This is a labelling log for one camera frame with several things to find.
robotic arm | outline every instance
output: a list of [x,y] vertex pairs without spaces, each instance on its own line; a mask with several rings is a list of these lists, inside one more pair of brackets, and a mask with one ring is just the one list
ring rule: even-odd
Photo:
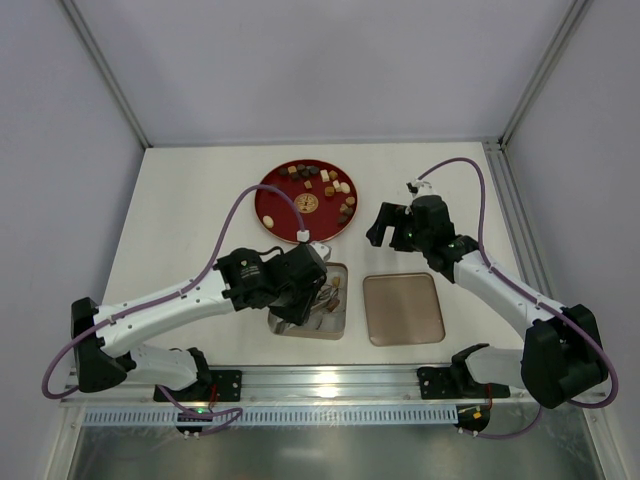
[[476,240],[455,233],[446,203],[429,183],[417,180],[408,187],[410,206],[380,207],[366,234],[371,245],[381,246],[387,227],[394,228],[394,250],[422,253],[432,270],[482,299],[524,340],[524,349],[479,344],[456,354],[447,368],[461,395],[474,384],[497,383],[526,388],[542,406],[555,408],[607,379],[608,370],[596,352],[540,305],[563,312],[601,347],[595,317],[587,308],[567,308],[502,273]]
[[[275,250],[280,253],[263,260]],[[208,392],[211,378],[202,352],[165,350],[142,342],[201,318],[245,308],[267,307],[285,322],[303,325],[326,280],[330,254],[328,246],[316,242],[301,243],[286,253],[279,247],[265,253],[239,248],[219,258],[189,290],[193,280],[118,305],[97,306],[89,298],[74,302],[72,338],[109,321],[74,348],[80,391],[98,392],[128,379],[165,385],[187,397]],[[175,292],[179,295],[173,299],[157,300]],[[118,315],[124,309],[131,313]]]

gray floor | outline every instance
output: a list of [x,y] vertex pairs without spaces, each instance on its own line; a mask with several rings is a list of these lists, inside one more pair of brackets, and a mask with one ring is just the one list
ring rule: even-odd
[[[486,431],[521,428],[535,408],[496,405]],[[584,417],[568,406],[509,441],[452,426],[235,429],[197,441],[166,428],[85,427],[72,472],[77,480],[604,478]]]

round red tray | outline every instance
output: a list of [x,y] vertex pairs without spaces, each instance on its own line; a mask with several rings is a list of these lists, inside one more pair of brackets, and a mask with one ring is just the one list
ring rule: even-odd
[[[299,164],[307,167],[315,166],[327,172],[335,170],[338,174],[337,180],[348,183],[351,191],[348,194],[336,192],[333,197],[326,197],[324,189],[333,186],[333,181],[323,182],[319,173],[308,178],[300,176],[298,180],[293,180],[291,175],[282,176],[278,172],[281,168],[295,167]],[[304,182],[307,180],[311,181],[312,185],[309,190],[304,186]],[[267,173],[260,183],[276,186],[293,200],[302,213],[302,219],[307,230],[311,232],[311,240],[313,241],[324,242],[341,233],[353,221],[358,208],[358,192],[349,175],[341,168],[321,160],[293,160],[283,163]],[[347,197],[356,199],[356,203],[352,207],[353,214],[344,224],[339,224],[338,218],[342,215],[340,205],[345,203]],[[260,224],[269,233],[285,242],[297,243],[298,222],[291,209],[285,205],[279,195],[266,190],[258,190],[255,208]],[[273,219],[273,228],[269,229],[262,223],[262,218],[265,215]]]

white wall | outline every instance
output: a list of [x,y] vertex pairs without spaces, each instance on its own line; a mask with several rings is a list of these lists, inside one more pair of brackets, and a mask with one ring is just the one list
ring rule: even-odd
[[583,302],[598,318],[621,380],[611,409],[626,437],[625,450],[635,455],[640,443],[638,25],[637,0],[594,2],[509,149],[557,290],[564,302]]
[[142,151],[56,2],[1,2],[0,45],[0,477],[29,479],[57,411],[42,373],[71,302],[102,297]]
[[76,0],[152,144],[502,133],[570,0]]

white table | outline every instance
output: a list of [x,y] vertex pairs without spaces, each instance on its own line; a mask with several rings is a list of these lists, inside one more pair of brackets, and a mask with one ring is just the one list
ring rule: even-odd
[[[347,323],[341,340],[274,335],[267,311],[245,310],[200,320],[149,341],[162,347],[198,347],[209,363],[316,365],[446,363],[476,343],[515,348],[521,339],[482,301],[434,274],[446,336],[437,344],[375,347],[369,341],[362,296],[367,275],[429,271],[419,253],[373,248],[365,232],[382,201],[408,203],[406,182],[451,157],[477,161],[487,179],[485,236],[488,250],[517,272],[514,254],[480,143],[295,145],[160,148],[147,150],[111,276],[105,303],[151,293],[198,273],[209,258],[237,195],[285,161],[317,158],[334,163],[356,183],[359,207],[349,228],[329,245],[332,261],[349,269]],[[458,233],[477,236],[479,187],[468,165],[455,164],[430,178],[449,206]],[[237,247],[266,250],[281,244],[259,224],[253,195],[238,209],[221,255]]]

